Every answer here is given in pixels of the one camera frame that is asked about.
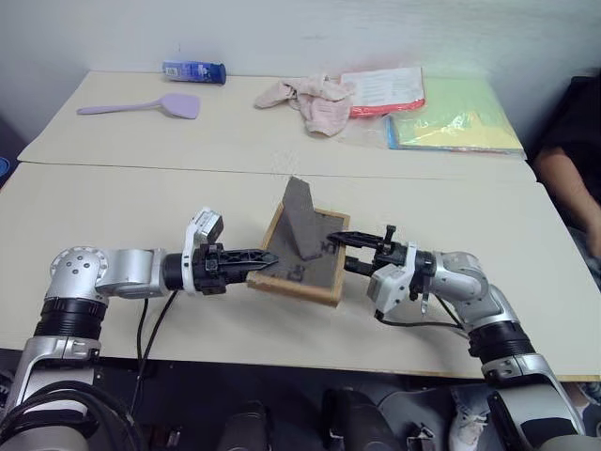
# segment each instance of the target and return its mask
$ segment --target wooden frame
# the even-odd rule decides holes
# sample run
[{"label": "wooden frame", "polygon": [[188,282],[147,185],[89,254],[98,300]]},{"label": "wooden frame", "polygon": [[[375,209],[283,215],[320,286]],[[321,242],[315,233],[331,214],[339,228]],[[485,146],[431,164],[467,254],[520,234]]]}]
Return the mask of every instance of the wooden frame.
[{"label": "wooden frame", "polygon": [[[275,211],[275,214],[273,215],[273,219],[271,219],[270,226],[267,229],[267,232],[265,233],[265,238],[261,243],[261,249],[267,250],[268,246],[270,245],[271,237],[273,236],[275,227],[278,225],[280,218],[282,217],[283,211],[284,204],[280,203],[278,205],[277,210]],[[327,216],[342,218],[342,229],[348,229],[350,216],[348,216],[347,214],[320,209],[315,209],[315,211],[316,213],[325,214]],[[246,278],[246,284],[249,288],[259,289],[262,291],[277,292],[287,296],[304,298],[309,301],[323,303],[325,305],[335,307],[340,302],[340,298],[342,296],[342,284],[345,278],[345,257],[346,247],[344,245],[338,246],[336,269],[334,270],[334,283],[331,288],[303,285],[298,282],[292,282],[289,280],[264,275],[257,271],[249,272],[248,277]]]}]

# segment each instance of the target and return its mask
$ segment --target wooden tray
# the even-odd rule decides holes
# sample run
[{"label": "wooden tray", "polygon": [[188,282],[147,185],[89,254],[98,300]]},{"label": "wooden tray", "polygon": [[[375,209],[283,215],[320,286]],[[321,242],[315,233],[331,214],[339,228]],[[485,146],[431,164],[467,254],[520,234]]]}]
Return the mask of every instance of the wooden tray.
[{"label": "wooden tray", "polygon": [[284,205],[280,203],[261,244],[262,249],[273,252],[280,261],[261,272],[250,272],[246,279],[248,287],[335,307],[342,295],[346,252],[344,245],[328,241],[327,236],[334,231],[347,230],[350,217],[315,209],[319,216],[323,257],[303,261],[296,252],[291,234],[285,234],[286,231],[289,233],[289,226],[283,211]]}]

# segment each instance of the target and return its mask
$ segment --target blue container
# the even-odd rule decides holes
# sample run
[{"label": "blue container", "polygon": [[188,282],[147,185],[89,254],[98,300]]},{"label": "blue container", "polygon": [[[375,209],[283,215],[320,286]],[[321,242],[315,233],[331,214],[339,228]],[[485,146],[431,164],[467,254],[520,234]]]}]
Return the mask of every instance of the blue container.
[{"label": "blue container", "polygon": [[6,158],[0,157],[0,178],[8,174],[10,170],[10,161]]},{"label": "blue container", "polygon": [[225,66],[202,61],[163,61],[162,72],[169,80],[225,84]]}]

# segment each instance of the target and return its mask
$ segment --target gray sandpaper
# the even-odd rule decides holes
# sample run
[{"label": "gray sandpaper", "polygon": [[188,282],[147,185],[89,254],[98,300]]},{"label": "gray sandpaper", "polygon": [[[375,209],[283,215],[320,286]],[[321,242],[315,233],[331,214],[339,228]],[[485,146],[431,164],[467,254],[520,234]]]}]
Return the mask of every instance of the gray sandpaper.
[{"label": "gray sandpaper", "polygon": [[279,260],[274,265],[261,270],[261,274],[312,287],[331,288],[333,286],[338,246],[329,241],[327,237],[333,232],[340,232],[344,220],[322,213],[313,212],[313,214],[320,257],[306,261],[297,254],[291,228],[287,218],[282,214],[273,230],[267,248],[268,251],[278,256]]},{"label": "gray sandpaper", "polygon": [[319,239],[309,183],[291,177],[285,187],[284,216],[287,217],[300,258],[319,257]]}]

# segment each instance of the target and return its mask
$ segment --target black cable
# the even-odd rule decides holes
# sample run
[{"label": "black cable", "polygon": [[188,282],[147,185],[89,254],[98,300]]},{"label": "black cable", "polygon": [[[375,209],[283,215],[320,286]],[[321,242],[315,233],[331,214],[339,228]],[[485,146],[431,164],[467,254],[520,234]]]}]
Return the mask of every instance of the black cable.
[{"label": "black cable", "polygon": [[45,395],[56,390],[74,390],[76,392],[82,392],[96,398],[111,411],[113,411],[116,414],[117,419],[119,419],[120,422],[125,426],[133,448],[138,450],[147,450],[147,445],[142,430],[130,415],[127,406],[120,399],[111,396],[98,387],[79,381],[59,381],[51,383],[37,390],[32,397]]},{"label": "black cable", "polygon": [[450,327],[451,329],[463,329],[461,326],[453,324],[451,322],[440,322],[440,321],[420,321],[420,322],[397,322],[397,321],[388,321],[384,318],[384,314],[382,312],[377,311],[374,315],[379,322],[382,324],[386,324],[387,326],[395,326],[395,327],[422,327],[422,326],[438,326],[438,327]]},{"label": "black cable", "polygon": [[40,406],[42,404],[63,400],[77,401],[85,405],[88,408],[88,410],[94,415],[94,418],[96,418],[96,420],[100,423],[102,429],[104,429],[104,433],[108,438],[110,448],[113,451],[120,451],[122,449],[117,445],[118,440],[116,439],[116,436],[114,435],[114,432],[109,425],[108,418],[105,412],[102,410],[102,407],[99,404],[99,402],[94,397],[88,394],[77,393],[71,390],[30,397],[25,402],[15,407],[12,411],[10,411],[7,414],[7,416],[2,422],[2,426],[0,426],[0,443],[2,443],[5,440],[5,436],[7,435],[7,432],[10,431],[10,429],[12,428],[13,423],[26,411],[34,407]]},{"label": "black cable", "polygon": [[439,300],[440,305],[442,305],[442,308],[444,308],[444,310],[449,314],[449,316],[453,319],[455,324],[457,326],[459,326],[461,329],[463,329],[463,325],[461,324],[461,321],[459,321],[459,319],[457,319],[457,317],[453,314],[453,312],[451,311],[451,309],[449,308],[447,303],[440,296],[438,296],[436,294],[434,296],[436,297],[436,299]]},{"label": "black cable", "polygon": [[142,315],[140,316],[140,322],[138,322],[138,332],[135,336],[135,346],[138,355],[138,367],[142,363],[142,329],[144,328],[144,321],[146,320],[146,312],[148,311],[148,298],[144,299],[144,308],[142,309]]},{"label": "black cable", "polygon": [[165,315],[167,314],[167,310],[169,310],[169,307],[171,307],[171,304],[175,300],[177,294],[178,294],[177,290],[175,290],[174,292],[171,293],[171,296],[169,296],[169,300],[167,301],[165,306],[162,308],[161,314],[159,315],[157,322],[155,322],[154,327],[152,328],[152,333],[150,334],[150,338],[148,339],[148,344],[146,345],[146,350],[144,352],[144,356],[142,357],[142,361],[140,362],[140,367],[138,368],[138,377],[136,379],[135,387],[133,389],[133,396],[131,397],[131,405],[130,405],[130,415],[131,416],[133,416],[133,414],[134,414],[135,405],[138,400],[140,390],[142,389],[142,380],[144,378],[144,370],[146,369],[146,362],[148,362],[148,355],[150,354],[150,350],[152,349],[152,344],[154,343],[154,339],[157,336],[157,332],[159,331],[159,327],[161,326],[162,320],[165,318]]}]

